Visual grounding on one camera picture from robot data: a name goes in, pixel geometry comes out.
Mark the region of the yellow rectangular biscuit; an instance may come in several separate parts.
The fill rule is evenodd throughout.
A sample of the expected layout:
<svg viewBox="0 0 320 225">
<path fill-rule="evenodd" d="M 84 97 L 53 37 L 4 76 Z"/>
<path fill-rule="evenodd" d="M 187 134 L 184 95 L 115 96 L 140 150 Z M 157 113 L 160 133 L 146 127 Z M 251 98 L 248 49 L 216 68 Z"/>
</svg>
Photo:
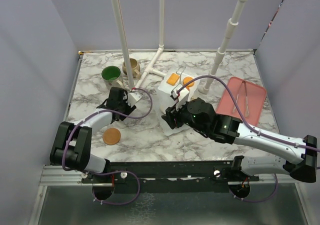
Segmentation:
<svg viewBox="0 0 320 225">
<path fill-rule="evenodd" d="M 166 83 L 174 86 L 178 80 L 180 79 L 180 76 L 177 73 L 172 73 L 169 78 L 166 80 Z"/>
</svg>

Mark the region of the orange sandwich biscuit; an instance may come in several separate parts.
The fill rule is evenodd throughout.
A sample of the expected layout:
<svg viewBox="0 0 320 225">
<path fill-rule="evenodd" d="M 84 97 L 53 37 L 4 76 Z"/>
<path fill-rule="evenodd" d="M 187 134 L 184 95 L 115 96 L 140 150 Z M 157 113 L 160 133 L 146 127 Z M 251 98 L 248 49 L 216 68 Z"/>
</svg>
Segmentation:
<svg viewBox="0 0 320 225">
<path fill-rule="evenodd" d="M 195 82 L 191 82 L 194 78 L 193 77 L 190 77 L 190 76 L 186 76 L 183 81 L 182 81 L 182 84 L 183 85 L 187 85 L 186 88 L 189 90 L 191 87 L 194 86 Z"/>
</svg>

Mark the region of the three tier white stand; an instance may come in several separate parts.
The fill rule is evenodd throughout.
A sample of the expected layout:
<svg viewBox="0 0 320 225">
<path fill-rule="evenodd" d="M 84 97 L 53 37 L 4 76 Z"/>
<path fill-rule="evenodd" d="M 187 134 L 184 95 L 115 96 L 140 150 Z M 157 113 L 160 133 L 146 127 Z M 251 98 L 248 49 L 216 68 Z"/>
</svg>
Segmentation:
<svg viewBox="0 0 320 225">
<path fill-rule="evenodd" d="M 176 83 L 174 85 L 171 85 L 168 83 L 168 80 L 170 79 L 172 74 L 176 74 L 178 76 L 177 79 L 174 79 L 174 81 L 176 81 Z M 176 91 L 180 87 L 182 87 L 184 85 L 183 81 L 185 78 L 194 79 L 197 76 L 198 75 L 196 73 L 192 72 L 186 66 L 173 65 L 171 67 L 171 69 L 169 69 L 169 71 L 166 73 L 165 77 L 160 82 L 159 86 L 157 87 L 155 112 L 156 112 L 157 118 L 159 120 L 159 124 L 160 124 L 165 136 L 168 137 L 173 134 L 177 134 L 177 133 L 180 133 L 184 130 L 189 129 L 189 127 L 185 124 L 179 128 L 171 129 L 170 126 L 167 124 L 167 122 L 162 119 L 162 115 L 166 114 L 167 108 L 175 106 L 175 104 L 177 103 L 176 100 L 173 100 L 171 98 L 172 90 Z"/>
</svg>

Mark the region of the pink serving tray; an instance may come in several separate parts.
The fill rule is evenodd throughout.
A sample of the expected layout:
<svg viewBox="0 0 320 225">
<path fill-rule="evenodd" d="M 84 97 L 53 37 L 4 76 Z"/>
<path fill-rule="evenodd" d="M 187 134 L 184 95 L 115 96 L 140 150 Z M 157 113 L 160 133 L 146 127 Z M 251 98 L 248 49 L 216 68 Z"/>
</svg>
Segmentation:
<svg viewBox="0 0 320 225">
<path fill-rule="evenodd" d="M 241 85 L 242 81 L 243 79 L 234 76 L 234 77 L 231 77 L 227 83 L 227 87 L 231 91 L 233 97 L 235 98 L 235 101 L 236 101 L 236 96 L 237 96 L 239 86 Z M 245 108 L 244 108 L 243 101 L 240 100 L 237 103 L 237 105 L 241 113 L 243 114 L 245 120 L 249 124 L 256 126 L 259 123 L 259 119 L 263 110 L 263 105 L 267 97 L 267 91 L 265 88 L 255 83 L 246 81 L 246 84 L 247 84 L 247 94 L 248 94 L 249 116 L 248 117 L 244 116 Z M 218 114 L 229 115 L 236 118 L 241 117 L 227 90 L 223 92 L 220 102 L 215 111 Z"/>
</svg>

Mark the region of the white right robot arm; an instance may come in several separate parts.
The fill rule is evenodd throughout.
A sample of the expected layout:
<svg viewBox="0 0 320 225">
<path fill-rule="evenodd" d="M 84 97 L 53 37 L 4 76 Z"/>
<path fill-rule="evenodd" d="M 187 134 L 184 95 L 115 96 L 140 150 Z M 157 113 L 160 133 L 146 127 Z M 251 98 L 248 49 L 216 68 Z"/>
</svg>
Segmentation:
<svg viewBox="0 0 320 225">
<path fill-rule="evenodd" d="M 180 108 L 168 107 L 161 117 L 171 129 L 187 125 L 217 143 L 248 146 L 271 154 L 235 157 L 229 174 L 236 181 L 259 174 L 283 174 L 299 182 L 316 182 L 319 150 L 312 135 L 290 137 L 255 128 L 239 118 L 216 113 L 201 98 L 187 101 Z"/>
</svg>

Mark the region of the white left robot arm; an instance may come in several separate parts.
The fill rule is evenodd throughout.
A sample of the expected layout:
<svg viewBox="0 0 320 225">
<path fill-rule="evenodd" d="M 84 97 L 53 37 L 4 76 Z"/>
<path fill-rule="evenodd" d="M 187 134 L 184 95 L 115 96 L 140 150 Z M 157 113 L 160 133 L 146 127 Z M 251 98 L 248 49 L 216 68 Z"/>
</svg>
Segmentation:
<svg viewBox="0 0 320 225">
<path fill-rule="evenodd" d="M 96 110 L 76 122 L 63 121 L 58 126 L 49 155 L 51 165 L 67 171 L 92 172 L 97 181 L 106 182 L 111 175 L 109 160 L 91 153 L 92 136 L 115 121 L 123 121 L 135 109 L 132 92 L 112 87 L 108 98 Z"/>
</svg>

